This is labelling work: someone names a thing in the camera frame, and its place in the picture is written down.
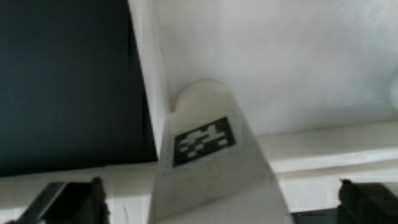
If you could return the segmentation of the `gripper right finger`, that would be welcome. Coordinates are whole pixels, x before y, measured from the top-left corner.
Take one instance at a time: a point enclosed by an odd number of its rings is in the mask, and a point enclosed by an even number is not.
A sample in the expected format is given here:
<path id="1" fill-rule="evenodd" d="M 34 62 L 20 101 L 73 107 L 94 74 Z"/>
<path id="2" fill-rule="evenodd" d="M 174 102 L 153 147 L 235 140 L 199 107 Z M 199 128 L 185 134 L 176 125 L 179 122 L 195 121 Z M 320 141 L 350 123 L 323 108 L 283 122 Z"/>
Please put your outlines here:
<path id="1" fill-rule="evenodd" d="M 398 182 L 343 179 L 338 199 L 346 224 L 398 224 Z"/>

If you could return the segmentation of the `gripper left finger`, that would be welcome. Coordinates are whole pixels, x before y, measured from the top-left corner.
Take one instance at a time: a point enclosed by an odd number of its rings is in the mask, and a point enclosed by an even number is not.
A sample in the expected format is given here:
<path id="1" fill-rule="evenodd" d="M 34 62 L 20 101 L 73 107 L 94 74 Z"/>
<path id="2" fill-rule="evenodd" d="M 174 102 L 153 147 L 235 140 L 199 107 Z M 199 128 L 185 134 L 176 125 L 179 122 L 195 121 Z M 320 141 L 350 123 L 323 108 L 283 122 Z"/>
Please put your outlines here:
<path id="1" fill-rule="evenodd" d="M 103 180 L 52 182 L 5 224 L 110 224 Z"/>

